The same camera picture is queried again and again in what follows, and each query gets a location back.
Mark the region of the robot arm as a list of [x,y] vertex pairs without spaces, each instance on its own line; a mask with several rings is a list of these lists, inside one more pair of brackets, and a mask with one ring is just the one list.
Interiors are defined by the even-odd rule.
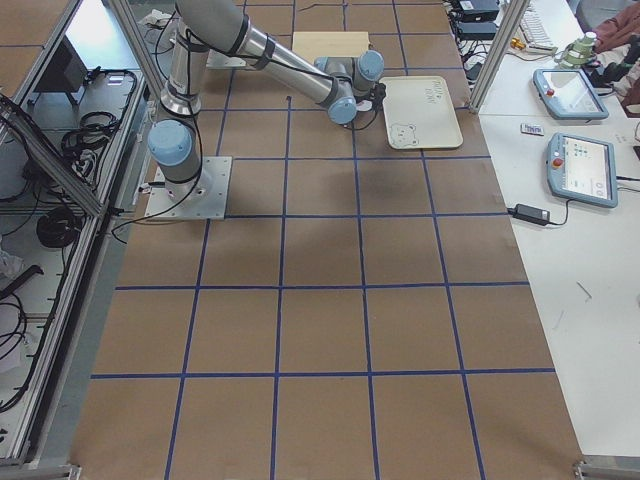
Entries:
[[253,26],[249,16],[231,1],[179,1],[176,12],[180,20],[171,72],[147,139],[172,207],[191,202],[210,188],[197,116],[211,51],[242,59],[249,68],[299,91],[324,108],[338,125],[352,124],[364,101],[378,111],[386,96],[381,82],[384,59],[376,50],[308,62]]

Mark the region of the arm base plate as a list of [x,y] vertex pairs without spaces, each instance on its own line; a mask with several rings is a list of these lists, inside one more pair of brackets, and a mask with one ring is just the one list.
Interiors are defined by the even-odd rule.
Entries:
[[205,156],[202,173],[196,186],[166,182],[159,167],[148,196],[145,216],[162,220],[223,220],[232,170],[230,156]]
[[228,70],[228,69],[241,69],[248,68],[247,62],[238,57],[229,57],[222,53],[210,50],[206,68],[211,70]]

